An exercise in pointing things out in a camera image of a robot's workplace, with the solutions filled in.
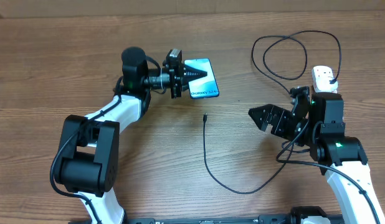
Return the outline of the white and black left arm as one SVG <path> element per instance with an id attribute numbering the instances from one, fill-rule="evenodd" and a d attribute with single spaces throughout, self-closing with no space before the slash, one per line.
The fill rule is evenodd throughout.
<path id="1" fill-rule="evenodd" d="M 89 223 L 127 223 L 114 184 L 118 169 L 121 132 L 147 112 L 151 91 L 170 90 L 181 96 L 194 80 L 208 72 L 182 60 L 182 52 L 171 49 L 163 64 L 139 47 L 128 47 L 121 54 L 123 75 L 113 89 L 112 101 L 85 116 L 66 117 L 59 149 L 50 167 L 50 184 L 60 195 L 80 199 Z"/>

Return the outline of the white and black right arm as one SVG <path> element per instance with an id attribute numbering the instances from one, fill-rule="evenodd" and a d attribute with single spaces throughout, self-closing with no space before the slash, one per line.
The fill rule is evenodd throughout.
<path id="1" fill-rule="evenodd" d="M 385 223 L 364 147 L 358 138 L 345 134 L 341 95 L 296 92 L 293 97 L 291 111 L 267 104 L 248 114 L 260 130 L 271 125 L 274 136 L 288 141 L 283 152 L 294 145 L 308 146 L 312 158 L 308 165 L 326 177 L 345 223 Z"/>

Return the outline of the blue Galaxy smartphone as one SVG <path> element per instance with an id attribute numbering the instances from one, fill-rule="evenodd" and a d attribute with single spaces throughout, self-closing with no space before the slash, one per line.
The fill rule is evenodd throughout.
<path id="1" fill-rule="evenodd" d="M 184 61 L 185 65 L 207 72 L 205 77 L 189 82 L 189 92 L 192 99 L 214 98 L 219 96 L 219 88 L 208 58 L 195 58 Z"/>

